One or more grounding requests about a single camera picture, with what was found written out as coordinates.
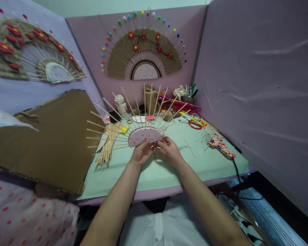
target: white bottle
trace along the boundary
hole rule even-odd
[[[117,111],[124,118],[128,116],[128,108],[126,103],[124,102],[124,97],[122,95],[116,95],[114,98],[115,105],[117,107]]]

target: table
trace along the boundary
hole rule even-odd
[[[166,130],[166,135],[175,141],[184,159],[194,169],[200,179],[205,181],[207,186],[226,182],[236,177],[232,161],[227,159],[219,150],[207,148],[207,141],[213,136],[207,128],[195,130],[184,121],[184,118],[177,118],[175,122],[169,122],[167,125],[169,127]],[[196,158],[194,158],[185,140],[190,145]],[[236,154],[235,162],[239,173],[249,173],[248,161],[227,140],[223,139],[222,141],[232,153]],[[96,154],[85,179],[84,192],[77,199],[76,204],[79,206],[100,205],[120,177],[132,152],[133,148],[129,147],[113,150],[109,168],[94,171],[95,160],[99,155]],[[182,191],[181,181],[175,169],[157,153],[155,157],[153,155],[142,166],[134,195],[134,202],[171,196]]]

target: wall mounted fan craft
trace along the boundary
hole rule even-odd
[[[101,55],[102,72],[109,77],[158,79],[177,72],[187,62],[182,59],[186,52],[180,35],[170,40],[166,34],[176,33],[176,29],[170,28],[171,24],[166,24],[161,16],[156,17],[155,12],[134,12],[117,24],[113,32],[107,33]]]
[[[0,8],[0,77],[51,83],[86,78],[77,61],[52,35]]]

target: hand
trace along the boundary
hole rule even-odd
[[[152,145],[149,144],[149,142],[150,140],[147,139],[141,145],[135,147],[129,162],[140,165],[144,164],[154,152],[154,149],[152,148]]]
[[[182,157],[176,143],[167,136],[162,136],[162,138],[163,141],[153,143],[155,151],[166,157],[171,166],[176,167],[179,163],[184,162],[185,160]]]

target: pink polka dot fabric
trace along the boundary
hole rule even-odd
[[[153,66],[149,64],[140,65],[134,73],[135,80],[157,79],[157,78],[158,78],[157,71]]]
[[[73,245],[79,208],[0,181],[0,245]]]
[[[158,129],[153,127],[139,128],[130,134],[128,138],[129,147],[136,147],[145,142],[147,139],[150,140],[150,143],[160,141],[162,140],[161,133]]]

